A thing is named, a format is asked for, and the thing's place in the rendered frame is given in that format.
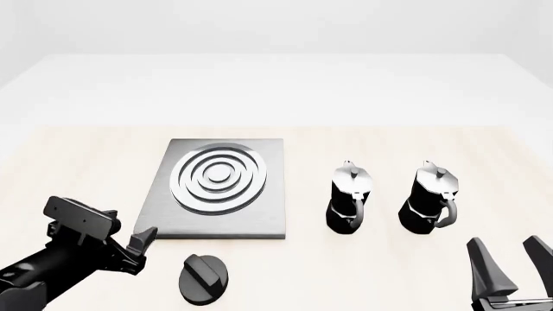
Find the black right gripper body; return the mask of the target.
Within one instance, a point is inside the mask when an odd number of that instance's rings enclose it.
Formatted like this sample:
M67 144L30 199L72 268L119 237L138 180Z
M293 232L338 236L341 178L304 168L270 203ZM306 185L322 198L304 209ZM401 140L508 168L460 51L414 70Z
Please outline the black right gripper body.
M553 311L553 290L548 297L537 300L510 300L507 295L477 295L472 293L473 311Z

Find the black moka pot, silver lid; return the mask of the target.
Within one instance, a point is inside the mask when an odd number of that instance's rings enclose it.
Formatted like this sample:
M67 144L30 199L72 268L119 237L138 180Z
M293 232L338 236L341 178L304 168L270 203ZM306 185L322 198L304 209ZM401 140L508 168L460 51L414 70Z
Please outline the black moka pot, silver lid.
M354 234L364 221L365 203L372 190L373 180L369 173L345 160L335 169L331 180L327 227L340 235Z
M398 212L401 225L417 235L448 227L458 218L455 196L458 178L433 162L424 161L416 171L410 195Z

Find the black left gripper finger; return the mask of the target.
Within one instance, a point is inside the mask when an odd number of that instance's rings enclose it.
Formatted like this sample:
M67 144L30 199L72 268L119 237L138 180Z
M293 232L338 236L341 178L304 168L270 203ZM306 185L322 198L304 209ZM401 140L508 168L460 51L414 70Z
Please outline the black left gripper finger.
M149 229L135 233L130 236L130 242L128 243L126 250L132 254L132 256L140 257L144 256L151 244L156 240L158 233L157 227L150 227Z

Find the flat grey stove plate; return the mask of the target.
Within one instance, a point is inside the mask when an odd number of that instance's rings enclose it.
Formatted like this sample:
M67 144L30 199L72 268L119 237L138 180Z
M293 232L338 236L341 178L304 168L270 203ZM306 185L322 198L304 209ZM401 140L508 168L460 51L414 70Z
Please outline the flat grey stove plate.
M284 140L171 139L134 232L159 239L286 237Z

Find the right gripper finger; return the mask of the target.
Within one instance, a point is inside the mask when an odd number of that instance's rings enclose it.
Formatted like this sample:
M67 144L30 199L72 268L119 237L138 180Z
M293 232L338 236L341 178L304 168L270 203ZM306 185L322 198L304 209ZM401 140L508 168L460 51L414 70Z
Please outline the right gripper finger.
M545 291L553 292L553 250L537 235L527 238L523 246L537 269Z
M518 286L504 273L480 238L467 243L471 264L473 302L488 297L505 297L518 291Z

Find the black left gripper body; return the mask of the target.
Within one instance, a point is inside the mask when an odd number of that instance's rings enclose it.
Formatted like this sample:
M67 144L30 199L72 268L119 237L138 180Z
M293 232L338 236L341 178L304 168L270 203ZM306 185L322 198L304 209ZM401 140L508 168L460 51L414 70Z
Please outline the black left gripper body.
M145 267L146 249L133 246L131 243L124 248L112 238L105 241L105 246L100 254L98 270L114 271L136 276Z

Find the round black stove knob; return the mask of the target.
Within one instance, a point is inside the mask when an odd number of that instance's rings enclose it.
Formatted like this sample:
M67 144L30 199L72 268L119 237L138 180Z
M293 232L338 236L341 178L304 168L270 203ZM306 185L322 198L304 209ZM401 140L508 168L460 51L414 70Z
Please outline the round black stove knob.
M216 302L229 283L226 264L216 256L192 254L185 259L178 280L181 296L195 306Z

